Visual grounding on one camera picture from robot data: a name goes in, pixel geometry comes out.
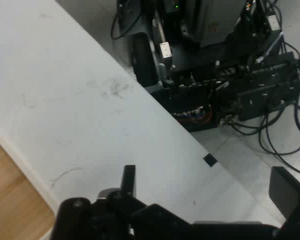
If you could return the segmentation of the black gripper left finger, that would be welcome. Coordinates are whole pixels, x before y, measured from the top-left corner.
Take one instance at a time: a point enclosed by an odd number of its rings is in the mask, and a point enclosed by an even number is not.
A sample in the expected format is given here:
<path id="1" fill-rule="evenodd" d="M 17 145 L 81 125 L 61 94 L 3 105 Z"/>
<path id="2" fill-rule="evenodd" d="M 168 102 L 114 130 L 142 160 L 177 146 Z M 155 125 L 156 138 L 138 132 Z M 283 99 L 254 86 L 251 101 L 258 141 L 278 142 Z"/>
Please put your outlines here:
<path id="1" fill-rule="evenodd" d="M 53 240 L 185 240 L 190 224 L 159 206 L 135 198 L 136 167 L 126 165 L 120 188 L 105 189 L 94 203 L 64 200 L 51 232 Z"/>

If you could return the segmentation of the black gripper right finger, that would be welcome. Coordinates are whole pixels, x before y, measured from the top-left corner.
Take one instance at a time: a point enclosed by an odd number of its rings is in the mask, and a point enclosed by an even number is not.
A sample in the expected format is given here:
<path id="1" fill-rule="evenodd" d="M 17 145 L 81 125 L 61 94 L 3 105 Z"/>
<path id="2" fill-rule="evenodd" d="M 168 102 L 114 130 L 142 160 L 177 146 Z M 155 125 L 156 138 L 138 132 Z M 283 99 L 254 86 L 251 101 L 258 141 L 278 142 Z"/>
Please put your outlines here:
<path id="1" fill-rule="evenodd" d="M 271 168 L 269 197 L 285 218 L 276 240 L 300 240 L 300 182 L 282 166 Z"/>

